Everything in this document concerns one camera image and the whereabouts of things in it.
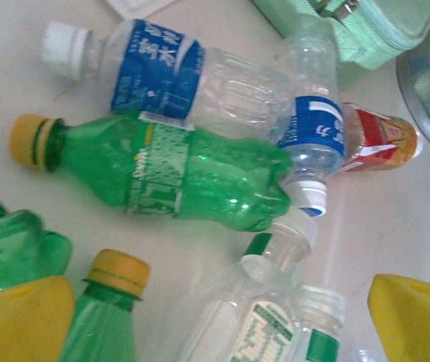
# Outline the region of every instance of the blue bottle label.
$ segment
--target blue bottle label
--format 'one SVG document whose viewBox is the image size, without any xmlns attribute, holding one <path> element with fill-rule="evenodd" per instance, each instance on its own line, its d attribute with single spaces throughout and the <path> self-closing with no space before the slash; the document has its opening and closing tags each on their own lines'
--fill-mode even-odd
<svg viewBox="0 0 430 362">
<path fill-rule="evenodd" d="M 192 108 L 204 63 L 198 41 L 135 20 L 119 69 L 111 111 L 149 111 L 184 119 Z"/>
<path fill-rule="evenodd" d="M 294 102 L 294 116 L 277 146 L 283 149 L 314 143 L 332 147 L 344 156 L 344 129 L 338 105 L 316 96 L 297 97 Z"/>
</svg>

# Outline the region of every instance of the yellow bottle cap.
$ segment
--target yellow bottle cap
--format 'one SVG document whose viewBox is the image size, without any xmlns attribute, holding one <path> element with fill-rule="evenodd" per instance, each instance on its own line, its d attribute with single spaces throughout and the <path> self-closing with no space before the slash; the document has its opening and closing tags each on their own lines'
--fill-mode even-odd
<svg viewBox="0 0 430 362">
<path fill-rule="evenodd" d="M 141 298 L 149 280 L 149 265 L 134 256 L 103 249 L 94 258 L 87 279 Z"/>
<path fill-rule="evenodd" d="M 46 147 L 55 122 L 41 115 L 21 115 L 12 127 L 11 157 L 24 166 L 46 170 Z"/>
</svg>

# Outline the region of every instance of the green plastic bottle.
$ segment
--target green plastic bottle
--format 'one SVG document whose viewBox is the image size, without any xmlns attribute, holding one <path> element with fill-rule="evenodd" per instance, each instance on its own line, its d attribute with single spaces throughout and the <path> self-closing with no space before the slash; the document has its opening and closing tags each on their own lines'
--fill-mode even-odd
<svg viewBox="0 0 430 362">
<path fill-rule="evenodd" d="M 0 290 L 65 272 L 71 242 L 43 229 L 27 210 L 8 213 L 0 205 Z"/>
<path fill-rule="evenodd" d="M 148 279 L 144 261 L 101 250 L 85 279 L 88 287 L 76 302 L 59 362 L 135 362 L 131 310 Z"/>
<path fill-rule="evenodd" d="M 180 121 L 137 112 L 68 127 L 62 119 L 23 115 L 12 130 L 11 155 L 32 168 L 66 168 L 126 213 L 258 232 L 287 212 L 290 200 L 278 185 L 293 167 L 285 151 L 171 122 Z"/>
</svg>

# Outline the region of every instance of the green bottle label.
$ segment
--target green bottle label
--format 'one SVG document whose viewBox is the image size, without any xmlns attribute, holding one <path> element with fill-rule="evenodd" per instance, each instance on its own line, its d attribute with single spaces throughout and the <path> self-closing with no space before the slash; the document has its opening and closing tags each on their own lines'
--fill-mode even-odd
<svg viewBox="0 0 430 362">
<path fill-rule="evenodd" d="M 294 340 L 294 327 L 275 303 L 253 305 L 230 356 L 230 362 L 282 362 Z"/>
<path fill-rule="evenodd" d="M 125 213 L 176 216 L 191 141 L 191 130 L 140 114 L 133 141 L 133 172 Z"/>
<path fill-rule="evenodd" d="M 339 343 L 331 336 L 312 330 L 306 360 L 309 362 L 336 362 Z"/>
</svg>

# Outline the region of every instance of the barcode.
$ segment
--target barcode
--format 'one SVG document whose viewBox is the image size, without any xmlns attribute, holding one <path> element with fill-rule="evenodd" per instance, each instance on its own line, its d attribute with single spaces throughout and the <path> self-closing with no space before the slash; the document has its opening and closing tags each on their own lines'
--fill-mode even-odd
<svg viewBox="0 0 430 362">
<path fill-rule="evenodd" d="M 155 122 L 160 124 L 166 124 L 167 126 L 182 128 L 184 130 L 194 130 L 193 124 L 183 120 L 170 118 L 165 115 L 157 115 L 156 113 L 151 112 L 141 112 L 140 119 L 143 121 Z"/>
</svg>

